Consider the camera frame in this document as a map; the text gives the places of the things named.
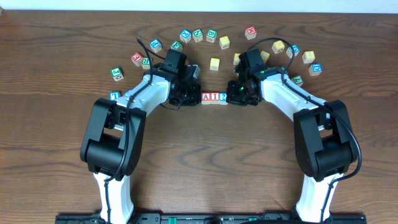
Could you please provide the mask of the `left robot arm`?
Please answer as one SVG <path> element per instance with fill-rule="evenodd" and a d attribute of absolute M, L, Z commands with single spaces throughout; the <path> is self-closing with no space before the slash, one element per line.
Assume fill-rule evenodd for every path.
<path fill-rule="evenodd" d="M 162 63 L 150 64 L 138 86 L 115 100 L 95 101 L 80 158 L 100 191 L 101 223 L 127 223 L 134 211 L 130 176 L 141 155 L 147 116 L 160 104 L 195 106 L 201 99 L 198 65 L 177 50 Z"/>

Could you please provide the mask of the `red A block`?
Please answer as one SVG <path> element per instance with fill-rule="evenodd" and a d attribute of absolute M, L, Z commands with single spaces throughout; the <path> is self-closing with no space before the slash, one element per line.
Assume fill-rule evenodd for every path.
<path fill-rule="evenodd" d="M 203 105 L 209 105 L 211 103 L 211 93 L 202 92 L 201 93 L 201 103 Z"/>

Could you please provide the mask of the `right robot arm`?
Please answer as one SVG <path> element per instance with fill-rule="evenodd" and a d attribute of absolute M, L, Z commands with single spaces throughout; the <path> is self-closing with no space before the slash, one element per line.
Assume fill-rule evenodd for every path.
<path fill-rule="evenodd" d="M 234 69 L 238 79 L 228 83 L 226 101 L 256 106 L 264 100 L 293 121 L 295 156 L 304 173 L 295 212 L 302 222 L 329 220 L 337 183 L 348 179 L 349 166 L 361 160 L 346 105 L 311 95 L 292 81 L 284 68 L 268 67 L 258 49 L 238 58 Z"/>

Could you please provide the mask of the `red I block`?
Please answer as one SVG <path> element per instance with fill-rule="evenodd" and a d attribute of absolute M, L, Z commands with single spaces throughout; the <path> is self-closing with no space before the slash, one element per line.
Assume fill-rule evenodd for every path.
<path fill-rule="evenodd" d="M 218 105 L 220 103 L 220 92 L 210 93 L 210 103 L 212 105 Z"/>

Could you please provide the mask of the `blue 2 block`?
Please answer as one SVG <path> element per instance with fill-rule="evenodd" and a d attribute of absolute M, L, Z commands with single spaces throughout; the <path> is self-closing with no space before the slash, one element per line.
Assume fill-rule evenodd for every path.
<path fill-rule="evenodd" d="M 226 101 L 227 94 L 225 92 L 220 92 L 220 104 L 227 105 L 228 102 Z"/>

